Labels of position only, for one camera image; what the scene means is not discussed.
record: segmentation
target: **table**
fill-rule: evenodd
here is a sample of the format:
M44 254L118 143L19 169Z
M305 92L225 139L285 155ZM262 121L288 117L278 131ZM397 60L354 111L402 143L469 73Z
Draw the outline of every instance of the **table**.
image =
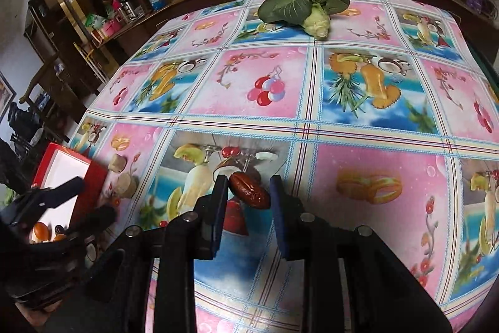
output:
M261 22L263 1L170 20L86 112L71 147L103 164L118 152L138 182L121 198L109 173L100 202L119 215L104 243L165 226L218 173L264 187L280 174L332 225L370 225L457 331L499 271L499 100L456 21L350 0L316 42ZM220 252L195 264L199 331L298 331L302 272L280 260L270 211L230 194Z

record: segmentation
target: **printed palm tree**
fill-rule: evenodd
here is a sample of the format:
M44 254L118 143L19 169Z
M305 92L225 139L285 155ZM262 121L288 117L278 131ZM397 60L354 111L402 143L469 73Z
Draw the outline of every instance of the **printed palm tree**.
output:
M172 98L171 95L168 95L166 99L163 102L161 102L161 113L174 112L175 109L179 106L179 100L181 96L182 93L175 98Z
M411 105L411 103L407 99L404 99L404 103L410 112L408 119L411 122L416 123L416 125L418 126L418 132L433 134L437 133L437 126L435 126L435 121L428 114L428 100L425 100L422 112L418 112L417 109L413 105Z
M472 279L478 277L484 270L483 266L477 267L477 264L482 259L482 255L480 254L480 240L477 241L473 248L470 247L470 236L466 218L464 223L466 231L466 245L464 251L461 253L461 259L459 260L458 276L456 278L456 283L454 284L453 292L458 292L463 285L466 285Z
M250 39L251 37L253 36L256 36L258 34L258 32L256 31L256 29L253 29L253 30L248 30L247 28L244 28L239 34L238 34L238 37L236 37L235 39L236 40L246 40L246 39Z
M165 219L167 204L155 208L154 201L156 199L156 191L158 188L158 176L154 180L154 189L151 197L147 200L147 203L140 208L139 212L139 226L144 230L150 230L152 228L159 227L159 223Z
M133 99L133 104L136 106L136 107L139 107L141 104L143 104L147 98L149 98L151 96L151 94L153 93L154 91L154 87L158 84L158 81L151 81L151 80L148 80L144 86L142 87L142 89L140 90L140 92L137 94L137 96Z

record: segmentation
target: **printed cherry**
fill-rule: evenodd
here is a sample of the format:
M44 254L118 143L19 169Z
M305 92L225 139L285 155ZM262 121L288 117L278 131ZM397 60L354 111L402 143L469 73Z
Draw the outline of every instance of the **printed cherry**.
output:
M431 215L433 213L433 207L434 205L433 203L431 203L431 201L426 202L426 213L428 215Z
M256 89L262 89L262 87L263 87L263 85L264 85L264 82L265 82L266 80L268 80L268 79L270 79L270 77L269 77L268 75L267 75L267 76L265 76L265 77L260 77L260 78L258 78L258 79L255 81L255 83L254 83L254 87L255 87Z
M258 103L260 106L268 106L271 104L271 102L272 101L269 99L268 91L261 92L258 98L256 99L256 103Z
M241 152L241 149L239 147L230 147L230 156L238 156Z
M418 278L418 282L421 284L421 286L424 288L426 286L426 284L428 283L428 276L426 275L421 275L419 278Z
M419 268L421 269L421 272L425 272L428 268L430 268L430 260L424 258L423 261L421 261Z
M232 148L233 147L224 147L222 150L221 150L221 156L224 157L224 158L229 158L232 154Z

